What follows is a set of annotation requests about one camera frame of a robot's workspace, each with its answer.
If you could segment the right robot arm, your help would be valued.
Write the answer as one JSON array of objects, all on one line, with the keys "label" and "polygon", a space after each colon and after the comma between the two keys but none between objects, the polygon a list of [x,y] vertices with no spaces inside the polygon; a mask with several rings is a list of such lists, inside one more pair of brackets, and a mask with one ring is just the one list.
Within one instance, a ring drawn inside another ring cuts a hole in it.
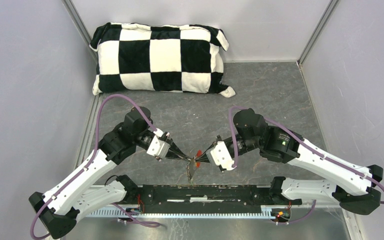
[{"label": "right robot arm", "polygon": [[230,114],[229,124],[231,137],[218,137],[197,162],[232,171],[238,165],[239,156],[258,150],[268,161],[299,167],[320,176],[319,180],[275,177],[268,190],[269,200],[274,204],[313,200],[338,204],[358,215],[368,215],[381,205],[382,194],[376,189],[383,178],[380,166],[347,162],[251,108]]}]

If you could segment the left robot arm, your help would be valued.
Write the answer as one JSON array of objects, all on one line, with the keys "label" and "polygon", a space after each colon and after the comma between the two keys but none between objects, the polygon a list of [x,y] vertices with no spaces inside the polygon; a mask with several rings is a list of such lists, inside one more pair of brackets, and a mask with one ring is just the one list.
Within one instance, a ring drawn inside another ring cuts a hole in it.
[{"label": "left robot arm", "polygon": [[138,147],[157,160],[190,161],[173,142],[169,132],[152,131],[151,112],[146,107],[134,107],[114,129],[97,143],[97,149],[57,186],[45,193],[34,192],[29,202],[50,237],[60,239],[88,214],[113,203],[140,203],[140,190],[127,176],[93,192],[86,191],[103,175],[132,156]]}]

